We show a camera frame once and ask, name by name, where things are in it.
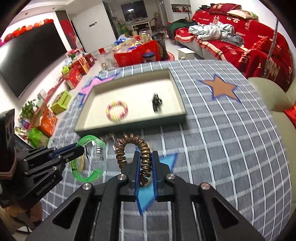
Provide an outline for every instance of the plaid tablecloth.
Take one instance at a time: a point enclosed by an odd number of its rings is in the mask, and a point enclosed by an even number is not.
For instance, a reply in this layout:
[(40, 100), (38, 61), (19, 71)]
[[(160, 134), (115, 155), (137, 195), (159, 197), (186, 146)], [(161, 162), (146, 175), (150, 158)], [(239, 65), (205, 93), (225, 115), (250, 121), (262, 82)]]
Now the plaid tablecloth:
[[(125, 130), (140, 135), (159, 155), (179, 153), (173, 172), (187, 182), (208, 182), (219, 191), (265, 238), (274, 240), (285, 227), (290, 211), (291, 183), (285, 148), (266, 106), (244, 76), (230, 63), (183, 60), (147, 63), (111, 71), (117, 78), (141, 72), (170, 69), (182, 95), (187, 121), (183, 124)], [(199, 80), (217, 74), (238, 86), (241, 103), (226, 96), (212, 99), (210, 88)], [(80, 137), (74, 132), (81, 107), (77, 96), (54, 136), (61, 148)], [(134, 145), (127, 145), (127, 158)], [(112, 144), (107, 144), (106, 182), (119, 174)], [(80, 185), (67, 165), (64, 179), (42, 200), (46, 218)], [(154, 203), (143, 217), (136, 203), (123, 203), (121, 241), (172, 240), (169, 203)]]

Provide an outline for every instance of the window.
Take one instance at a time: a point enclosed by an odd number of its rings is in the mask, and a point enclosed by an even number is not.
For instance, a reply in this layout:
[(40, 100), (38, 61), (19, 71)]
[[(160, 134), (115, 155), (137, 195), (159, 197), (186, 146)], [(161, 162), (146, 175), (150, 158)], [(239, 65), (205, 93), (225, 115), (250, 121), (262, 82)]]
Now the window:
[(121, 5), (126, 21), (131, 21), (136, 18), (147, 18), (147, 12), (143, 1), (136, 1)]

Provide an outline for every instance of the brown coiled hair tie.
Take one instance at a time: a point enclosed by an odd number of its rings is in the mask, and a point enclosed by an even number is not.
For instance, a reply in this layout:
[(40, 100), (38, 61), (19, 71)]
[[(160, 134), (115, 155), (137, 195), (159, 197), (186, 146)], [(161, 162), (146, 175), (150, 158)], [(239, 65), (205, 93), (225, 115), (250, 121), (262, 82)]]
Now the brown coiled hair tie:
[(150, 177), (151, 169), (151, 151), (148, 147), (148, 144), (145, 143), (144, 139), (140, 139), (139, 136), (133, 134), (124, 135), (123, 139), (118, 140), (119, 144), (116, 145), (116, 159), (119, 165), (119, 168), (122, 170), (124, 165), (127, 164), (125, 153), (125, 146), (129, 143), (135, 144), (141, 152), (141, 172), (140, 172), (140, 187), (144, 187), (148, 183), (148, 177)]

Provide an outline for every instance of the brown star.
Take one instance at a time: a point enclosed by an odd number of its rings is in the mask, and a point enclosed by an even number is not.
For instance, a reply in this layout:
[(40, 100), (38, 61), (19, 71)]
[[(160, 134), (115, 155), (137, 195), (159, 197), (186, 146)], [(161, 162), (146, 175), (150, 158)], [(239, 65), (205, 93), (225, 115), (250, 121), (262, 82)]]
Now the brown star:
[(237, 85), (227, 83), (217, 75), (214, 76), (214, 80), (201, 80), (201, 82), (212, 88), (213, 99), (216, 99), (221, 95), (226, 95), (239, 101), (238, 97), (233, 92)]

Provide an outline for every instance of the pink and yellow bracelet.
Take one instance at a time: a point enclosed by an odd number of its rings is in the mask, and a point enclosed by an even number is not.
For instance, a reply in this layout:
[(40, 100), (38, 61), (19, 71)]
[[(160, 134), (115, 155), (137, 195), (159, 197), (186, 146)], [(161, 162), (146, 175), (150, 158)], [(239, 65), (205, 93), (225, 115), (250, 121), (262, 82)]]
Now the pink and yellow bracelet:
[[(110, 110), (116, 106), (122, 106), (124, 108), (124, 111), (121, 112), (119, 115), (111, 115)], [(111, 121), (120, 121), (127, 115), (127, 113), (128, 113), (128, 106), (125, 102), (121, 100), (117, 102), (116, 101), (112, 102), (110, 105), (107, 106), (107, 109), (106, 109), (106, 115), (108, 119)]]

